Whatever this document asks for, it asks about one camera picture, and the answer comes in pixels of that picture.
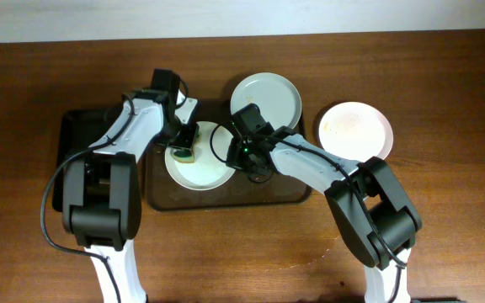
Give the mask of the yellow green sponge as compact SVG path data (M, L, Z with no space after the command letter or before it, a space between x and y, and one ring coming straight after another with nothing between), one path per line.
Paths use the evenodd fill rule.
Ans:
M170 155L175 161L181 163L192 163L195 161L193 148L173 148Z

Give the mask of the white round plate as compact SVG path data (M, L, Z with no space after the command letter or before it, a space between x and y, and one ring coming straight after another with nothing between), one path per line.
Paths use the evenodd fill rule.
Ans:
M173 157L174 149L169 147L164 153L166 169L170 177L179 185L197 191L217 188L227 182L235 173L234 168L219 161L210 147L211 132L217 123L210 121L198 122L200 137L195 142L195 160L182 163Z

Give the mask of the pink round plate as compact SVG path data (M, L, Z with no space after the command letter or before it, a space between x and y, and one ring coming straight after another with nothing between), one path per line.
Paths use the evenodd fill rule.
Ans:
M371 157L386 159L394 142L386 116L360 102L343 102L328 109L319 121L317 138L325 151L358 162Z

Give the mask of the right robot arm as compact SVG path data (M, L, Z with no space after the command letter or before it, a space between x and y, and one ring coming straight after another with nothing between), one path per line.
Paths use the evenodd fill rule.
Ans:
M345 245L365 267L365 301L411 301L408 258L422 220L384 160L343 159L294 134L234 138L227 163L293 177L323 194Z

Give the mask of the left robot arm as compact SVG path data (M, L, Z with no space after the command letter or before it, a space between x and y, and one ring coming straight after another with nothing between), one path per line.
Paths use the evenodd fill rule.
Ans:
M182 93L139 93L97 141L70 156L62 174L62 223L77 254L91 258L106 302L146 302L134 239L141 224L137 164L153 142L189 149L198 101Z

